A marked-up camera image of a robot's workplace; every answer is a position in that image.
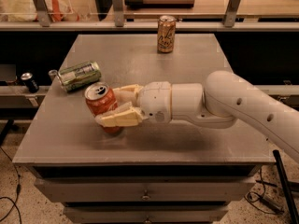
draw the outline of power cord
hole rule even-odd
[[[271,200],[269,197],[267,197],[266,193],[266,185],[271,186],[271,187],[277,187],[277,185],[264,182],[263,181],[263,175],[262,175],[262,168],[259,171],[260,174],[260,179],[258,183],[261,183],[263,185],[263,193],[259,194],[256,191],[249,191],[248,194],[244,197],[244,199],[252,205],[255,209],[265,213],[265,214],[270,214],[270,215],[281,215],[284,213],[281,207],[277,203],[275,203],[273,200]],[[274,212],[267,212],[264,211],[263,209],[259,208],[255,203],[260,202],[265,204],[267,207],[272,209]]]
[[[2,149],[2,147],[0,147],[0,149],[2,150],[2,152],[8,157],[8,159],[12,162],[12,159],[9,157],[9,155]],[[17,173],[17,177],[18,177],[18,184],[17,184],[17,187],[16,187],[16,199],[15,201],[13,201],[11,198],[9,197],[0,197],[0,200],[9,200],[11,203],[12,203],[12,206],[10,208],[10,210],[7,212],[7,214],[2,217],[0,219],[0,222],[4,221],[11,213],[11,211],[13,210],[13,208],[15,207],[17,212],[18,212],[18,215],[19,215],[19,221],[20,221],[20,224],[21,224],[21,213],[20,213],[20,210],[19,210],[19,207],[17,206],[17,201],[19,199],[19,195],[20,195],[20,192],[21,192],[21,182],[20,182],[20,174],[18,172],[18,169],[16,168],[16,166],[14,164],[12,164],[16,173]]]

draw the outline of gray tabletop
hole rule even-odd
[[[62,65],[98,62],[112,88],[151,81],[203,83],[229,70],[214,35],[176,35],[172,53],[157,52],[157,35],[79,35]],[[104,133],[85,105],[85,89],[62,90],[54,79],[21,142],[15,163],[27,165],[205,164],[273,161],[266,138],[242,121],[224,130],[186,122],[141,124]]]

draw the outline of green soda can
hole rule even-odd
[[[60,70],[57,77],[62,88],[70,92],[98,81],[101,71],[97,62],[88,61]]]

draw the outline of soda can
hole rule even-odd
[[[98,81],[101,72],[96,62],[88,61],[59,71],[57,77],[62,88],[69,92]]]
[[[171,52],[175,45],[176,19],[172,16],[161,16],[158,20],[158,51]]]
[[[94,116],[118,107],[113,90],[105,82],[96,82],[85,91],[85,102]],[[121,127],[103,127],[106,133],[117,133]]]
[[[39,90],[37,82],[35,81],[34,75],[30,72],[26,72],[21,75],[21,81],[28,88],[29,92],[35,93]]]

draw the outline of gold soda can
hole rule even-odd
[[[167,53],[174,49],[176,19],[172,16],[161,16],[158,20],[158,51]]]

